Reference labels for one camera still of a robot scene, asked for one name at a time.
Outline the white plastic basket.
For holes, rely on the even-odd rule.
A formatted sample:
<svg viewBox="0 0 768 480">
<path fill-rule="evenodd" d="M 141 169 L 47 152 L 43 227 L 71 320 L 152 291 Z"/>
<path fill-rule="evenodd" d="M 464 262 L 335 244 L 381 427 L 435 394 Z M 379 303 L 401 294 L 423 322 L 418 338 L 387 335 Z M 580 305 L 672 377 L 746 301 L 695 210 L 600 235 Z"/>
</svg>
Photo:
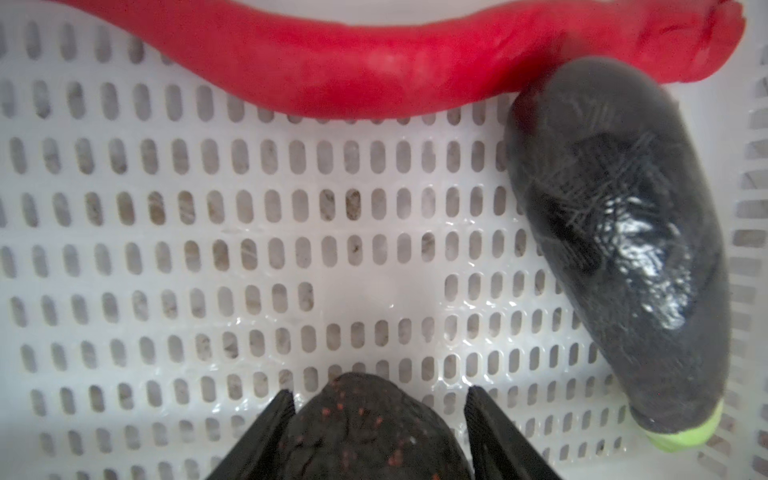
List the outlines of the white plastic basket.
<svg viewBox="0 0 768 480">
<path fill-rule="evenodd" d="M 767 5 L 672 93 L 726 234 L 724 414 L 665 454 L 517 211 L 503 95 L 326 121 L 249 105 L 138 38 L 1 5 L 1 475 L 203 479 L 273 395 L 387 378 L 467 438 L 486 388 L 567 479 L 767 475 Z"/>
</svg>

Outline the red toy chili pepper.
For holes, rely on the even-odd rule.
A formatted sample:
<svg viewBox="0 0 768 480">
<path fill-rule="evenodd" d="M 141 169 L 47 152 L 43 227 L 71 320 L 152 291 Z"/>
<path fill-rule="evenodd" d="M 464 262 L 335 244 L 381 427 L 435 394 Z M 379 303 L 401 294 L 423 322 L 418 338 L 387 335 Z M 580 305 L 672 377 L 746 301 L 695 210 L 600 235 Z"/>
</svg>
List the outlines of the red toy chili pepper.
<svg viewBox="0 0 768 480">
<path fill-rule="evenodd" d="M 514 1 L 422 25 L 352 26 L 236 1 L 79 1 L 255 105 L 321 119 L 411 117 L 516 92 L 587 55 L 661 83 L 719 70 L 746 27 L 736 1 Z"/>
</svg>

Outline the dark avocado toy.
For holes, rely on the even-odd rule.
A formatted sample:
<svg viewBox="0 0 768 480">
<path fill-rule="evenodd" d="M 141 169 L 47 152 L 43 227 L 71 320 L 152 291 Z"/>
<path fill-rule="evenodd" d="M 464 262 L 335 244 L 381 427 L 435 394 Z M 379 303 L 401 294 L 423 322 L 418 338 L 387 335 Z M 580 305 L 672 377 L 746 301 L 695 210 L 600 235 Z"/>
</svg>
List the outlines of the dark avocado toy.
<svg viewBox="0 0 768 480">
<path fill-rule="evenodd" d="M 372 374 L 345 373 L 293 416 L 276 479 L 471 479 L 459 442 L 431 407 Z"/>
</svg>

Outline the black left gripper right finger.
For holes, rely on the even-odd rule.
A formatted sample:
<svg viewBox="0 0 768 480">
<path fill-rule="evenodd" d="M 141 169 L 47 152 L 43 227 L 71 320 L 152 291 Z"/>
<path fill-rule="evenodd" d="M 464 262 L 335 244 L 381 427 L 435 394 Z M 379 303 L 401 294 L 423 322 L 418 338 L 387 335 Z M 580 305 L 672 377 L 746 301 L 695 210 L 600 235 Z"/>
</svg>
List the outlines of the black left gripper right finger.
<svg viewBox="0 0 768 480">
<path fill-rule="evenodd" d="M 464 406 L 477 480 L 560 480 L 561 477 L 480 386 Z"/>
</svg>

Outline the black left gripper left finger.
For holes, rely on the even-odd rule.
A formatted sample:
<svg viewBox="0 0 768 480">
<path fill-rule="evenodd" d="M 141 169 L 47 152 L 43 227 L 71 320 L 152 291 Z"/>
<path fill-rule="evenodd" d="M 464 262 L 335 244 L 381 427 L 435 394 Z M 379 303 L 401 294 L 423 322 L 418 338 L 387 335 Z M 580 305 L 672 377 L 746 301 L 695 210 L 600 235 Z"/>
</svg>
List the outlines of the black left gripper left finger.
<svg viewBox="0 0 768 480">
<path fill-rule="evenodd" d="M 295 413 L 292 392 L 279 391 L 207 479 L 273 479 L 278 445 Z"/>
</svg>

